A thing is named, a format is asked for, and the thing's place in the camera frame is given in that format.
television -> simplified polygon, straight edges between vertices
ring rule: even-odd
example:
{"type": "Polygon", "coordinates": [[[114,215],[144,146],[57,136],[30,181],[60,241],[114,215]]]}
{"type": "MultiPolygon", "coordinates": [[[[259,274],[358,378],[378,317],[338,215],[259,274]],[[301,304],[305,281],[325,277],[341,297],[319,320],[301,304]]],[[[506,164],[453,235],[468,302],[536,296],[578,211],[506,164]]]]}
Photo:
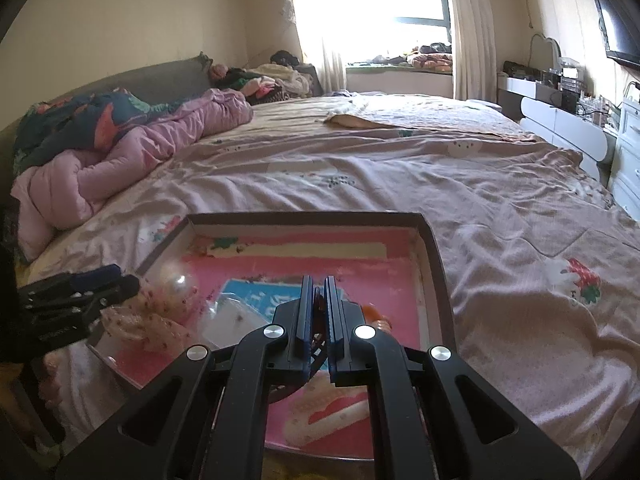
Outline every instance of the television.
{"type": "Polygon", "coordinates": [[[640,41],[634,37],[610,0],[595,1],[607,57],[640,70],[640,41]]]}

blue blanket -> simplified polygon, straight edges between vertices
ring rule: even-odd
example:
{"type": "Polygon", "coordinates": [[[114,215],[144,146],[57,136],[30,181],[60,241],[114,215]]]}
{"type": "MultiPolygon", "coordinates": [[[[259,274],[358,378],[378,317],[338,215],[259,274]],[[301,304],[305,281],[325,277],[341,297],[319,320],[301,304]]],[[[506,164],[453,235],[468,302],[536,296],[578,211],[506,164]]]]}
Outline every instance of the blue blanket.
{"type": "Polygon", "coordinates": [[[130,129],[175,112],[185,101],[151,106],[118,88],[34,104],[18,125],[14,176],[46,164],[65,150],[109,153],[130,129]]]}

window frame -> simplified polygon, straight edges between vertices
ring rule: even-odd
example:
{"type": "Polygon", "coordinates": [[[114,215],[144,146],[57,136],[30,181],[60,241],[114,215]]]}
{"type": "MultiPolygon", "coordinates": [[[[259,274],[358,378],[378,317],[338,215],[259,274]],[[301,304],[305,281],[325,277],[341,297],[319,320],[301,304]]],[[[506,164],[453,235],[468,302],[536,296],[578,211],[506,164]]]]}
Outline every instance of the window frame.
{"type": "Polygon", "coordinates": [[[449,0],[442,1],[442,20],[434,20],[433,18],[411,18],[409,16],[395,16],[393,20],[398,23],[409,23],[412,25],[431,25],[432,27],[444,27],[447,29],[447,37],[449,43],[451,41],[451,13],[449,10],[449,0]]]}

triangular cutout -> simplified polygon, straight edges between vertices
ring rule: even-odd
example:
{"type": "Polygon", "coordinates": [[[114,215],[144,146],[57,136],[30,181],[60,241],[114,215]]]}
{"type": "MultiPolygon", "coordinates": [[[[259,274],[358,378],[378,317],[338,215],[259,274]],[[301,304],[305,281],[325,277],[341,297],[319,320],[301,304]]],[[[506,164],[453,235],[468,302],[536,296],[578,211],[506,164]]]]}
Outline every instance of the triangular cutout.
{"type": "Polygon", "coordinates": [[[491,444],[517,430],[515,421],[507,415],[466,376],[456,377],[456,386],[466,404],[478,438],[483,444],[491,444]]]}
{"type": "Polygon", "coordinates": [[[143,444],[154,446],[178,396],[181,384],[182,380],[178,377],[169,381],[155,397],[122,425],[122,433],[143,444]]]}

white dresser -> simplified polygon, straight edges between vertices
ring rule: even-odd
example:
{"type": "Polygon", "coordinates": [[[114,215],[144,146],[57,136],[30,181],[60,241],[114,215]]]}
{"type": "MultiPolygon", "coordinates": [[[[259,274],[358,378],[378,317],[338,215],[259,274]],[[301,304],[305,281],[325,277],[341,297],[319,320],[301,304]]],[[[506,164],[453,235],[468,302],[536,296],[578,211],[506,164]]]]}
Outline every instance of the white dresser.
{"type": "Polygon", "coordinates": [[[640,221],[640,104],[625,100],[609,190],[629,216],[640,221]]]}
{"type": "Polygon", "coordinates": [[[520,126],[524,130],[559,148],[581,152],[580,168],[603,186],[607,185],[616,149],[615,137],[593,123],[542,101],[523,97],[520,107],[524,115],[520,126]]]}

